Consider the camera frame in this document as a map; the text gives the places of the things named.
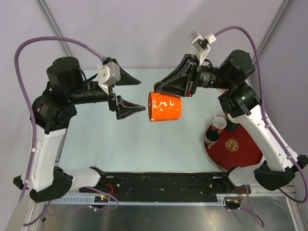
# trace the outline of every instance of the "orange cup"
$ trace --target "orange cup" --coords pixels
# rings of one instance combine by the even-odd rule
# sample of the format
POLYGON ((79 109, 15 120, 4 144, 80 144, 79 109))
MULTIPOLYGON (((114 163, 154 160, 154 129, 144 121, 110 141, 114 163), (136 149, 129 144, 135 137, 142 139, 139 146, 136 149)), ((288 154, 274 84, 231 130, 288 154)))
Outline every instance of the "orange cup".
POLYGON ((177 120, 181 116, 182 105, 179 96, 150 92, 148 104, 151 122, 177 120))

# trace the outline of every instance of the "white paper cup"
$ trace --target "white paper cup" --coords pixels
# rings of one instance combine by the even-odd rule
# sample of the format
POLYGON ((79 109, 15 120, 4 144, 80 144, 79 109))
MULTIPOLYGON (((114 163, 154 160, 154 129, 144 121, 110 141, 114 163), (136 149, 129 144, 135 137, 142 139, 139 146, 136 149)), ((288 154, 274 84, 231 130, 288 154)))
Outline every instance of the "white paper cup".
POLYGON ((217 116, 213 119, 212 129, 218 131, 218 133, 221 133, 226 126, 227 121, 223 117, 217 116))

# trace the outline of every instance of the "logo on tray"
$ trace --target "logo on tray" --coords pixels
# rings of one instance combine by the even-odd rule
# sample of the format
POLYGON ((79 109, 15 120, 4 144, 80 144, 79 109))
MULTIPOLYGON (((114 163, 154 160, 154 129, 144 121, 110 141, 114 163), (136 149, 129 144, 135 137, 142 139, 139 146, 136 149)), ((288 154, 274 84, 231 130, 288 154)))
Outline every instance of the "logo on tray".
POLYGON ((228 139, 225 145, 226 148, 231 152, 236 152, 239 149, 239 143, 234 139, 228 139))

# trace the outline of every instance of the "metal frame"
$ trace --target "metal frame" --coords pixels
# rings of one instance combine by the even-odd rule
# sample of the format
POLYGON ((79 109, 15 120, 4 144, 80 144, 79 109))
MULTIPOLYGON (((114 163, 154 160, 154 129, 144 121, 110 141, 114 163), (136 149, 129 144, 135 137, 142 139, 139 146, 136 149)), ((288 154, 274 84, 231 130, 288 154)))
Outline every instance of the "metal frame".
MULTIPOLYGON (((261 44, 259 45, 259 47, 257 49, 259 57, 262 56, 264 49, 268 45, 269 41, 272 39, 272 37, 275 34, 278 26, 282 22, 285 14, 289 10, 289 8, 290 8, 290 6, 292 5, 293 2, 294 2, 294 0, 283 0, 282 4, 280 5, 280 7, 277 11, 277 13, 274 16, 272 22, 270 23, 270 26, 269 26, 268 30, 266 31, 265 36, 263 37, 263 39, 261 41, 261 44)), ((253 65, 256 64, 256 58, 255 57, 252 59, 252 63, 253 63, 253 65)), ((258 81, 258 78, 256 77, 256 75, 257 75, 257 72, 252 74, 252 76, 248 79, 248 83, 254 90, 259 92, 259 89, 256 89, 256 86, 255 86, 255 83, 254 83, 255 81, 258 81)))
MULTIPOLYGON (((60 28, 59 26, 57 25, 51 11, 49 10, 45 0, 36 0, 40 10, 42 11, 42 14, 44 15, 45 19, 46 19, 46 22, 48 23, 49 27, 51 28, 53 34, 55 36, 58 36, 58 37, 63 37, 61 31, 60 31, 60 28)), ((68 47, 67 43, 66 42, 63 42, 63 41, 59 41, 59 44, 61 46, 61 49, 63 50, 64 54, 66 56, 73 56, 70 48, 68 47)))
POLYGON ((288 198, 285 198, 296 231, 308 230, 306 219, 302 217, 300 205, 288 198))
POLYGON ((23 227, 23 223, 29 223, 33 221, 42 212, 44 203, 35 203, 26 194, 23 199, 18 203, 11 219, 6 227, 7 231, 36 231, 40 222, 36 222, 31 226, 23 227))

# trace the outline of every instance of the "metal floor panel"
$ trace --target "metal floor panel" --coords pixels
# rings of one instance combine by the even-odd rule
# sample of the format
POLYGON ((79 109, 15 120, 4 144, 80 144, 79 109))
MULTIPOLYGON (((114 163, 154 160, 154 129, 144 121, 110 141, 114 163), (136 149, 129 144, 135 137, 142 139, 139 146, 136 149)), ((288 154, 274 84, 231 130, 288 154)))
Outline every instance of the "metal floor panel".
MULTIPOLYGON (((109 212, 78 210, 54 218, 46 216, 39 231, 295 231, 284 197, 251 197, 255 212, 263 219, 260 228, 245 211, 228 212, 221 206, 120 206, 109 212)), ((78 205, 51 205, 62 214, 78 205)), ((248 208, 247 199, 242 207, 248 208)))

